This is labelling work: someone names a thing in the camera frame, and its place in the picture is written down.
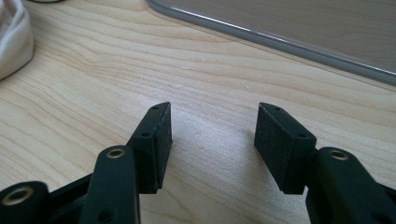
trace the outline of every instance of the black plastic part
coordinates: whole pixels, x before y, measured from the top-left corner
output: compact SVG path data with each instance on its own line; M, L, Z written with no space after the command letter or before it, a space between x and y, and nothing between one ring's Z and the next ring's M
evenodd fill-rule
M107 148L96 161L79 223L140 223L138 199L132 149Z
M396 190L395 189L391 189L390 187L387 187L387 186L384 186L384 185L381 185L381 187L382 187L382 189L384 189L384 191L388 194L390 199L396 205Z
M254 146L284 193L304 192L305 161L317 151L316 142L317 138L288 112L260 103Z
M134 150L139 193L156 193L163 187L171 145L171 104L155 105L127 143Z
M78 223L92 175L86 175L50 194L48 223Z
M1 223L44 223L47 219L46 204L50 198L47 185L23 182L0 192Z
M312 223L396 223L396 205L355 156L324 147L312 167L306 199Z

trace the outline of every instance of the light wood surface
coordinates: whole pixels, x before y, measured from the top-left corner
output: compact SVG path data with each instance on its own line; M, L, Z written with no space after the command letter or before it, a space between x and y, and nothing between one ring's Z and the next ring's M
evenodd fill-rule
M396 74L393 0L150 0Z
M161 16L143 0L25 2L33 60L0 81L0 189L57 189L172 103L163 189L143 223L308 223L253 146L259 102L285 108L318 147L356 155L396 188L396 88Z

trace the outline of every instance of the glass edge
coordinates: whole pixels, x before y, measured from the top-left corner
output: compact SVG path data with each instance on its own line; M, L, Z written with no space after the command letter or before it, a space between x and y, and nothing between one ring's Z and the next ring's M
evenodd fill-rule
M165 7L155 2L155 0L146 0L146 2L150 7L152 7L159 13L162 13L163 15L182 21L187 21L192 24L200 25L205 28L209 28L211 30L221 32L227 35L236 36L241 39L251 41L253 43L260 44L271 49L284 51L286 53L302 57L316 63L323 63L325 65L329 65L331 67L341 69L349 73L353 73L362 77L368 77L376 81L396 86L396 74L390 71L381 70L366 64L356 63L348 59L321 53L269 35L258 35L238 27L211 21L186 12L174 10L170 7Z

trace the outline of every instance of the white fabric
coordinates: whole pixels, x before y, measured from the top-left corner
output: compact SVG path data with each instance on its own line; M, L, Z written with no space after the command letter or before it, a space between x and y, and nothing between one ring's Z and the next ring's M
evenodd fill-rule
M29 14L21 0L0 0L0 79L23 67L32 56Z

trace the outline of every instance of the screw hole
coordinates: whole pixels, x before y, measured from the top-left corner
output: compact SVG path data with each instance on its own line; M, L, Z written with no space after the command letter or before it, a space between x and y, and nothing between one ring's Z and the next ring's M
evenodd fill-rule
M338 151L338 150L332 150L330 151L330 155L332 155L333 158L339 160L339 161L346 161L347 160L347 154L344 152Z
M113 150L107 152L106 155L107 155L110 159L116 159L116 158L118 158L118 157L123 156L123 154L125 154L125 150L124 150L124 149L116 148L116 149L113 149Z
M384 224L390 224L392 223L392 220L390 220L389 217L383 215L383 214L374 214L373 219L379 223L384 223Z
M3 198L2 204L11 206L18 203L22 203L30 196L32 196L34 190L29 186L23 186L17 189L12 190L6 197Z
M109 223L116 219L116 215L116 209L105 209L99 214L98 221L100 223Z

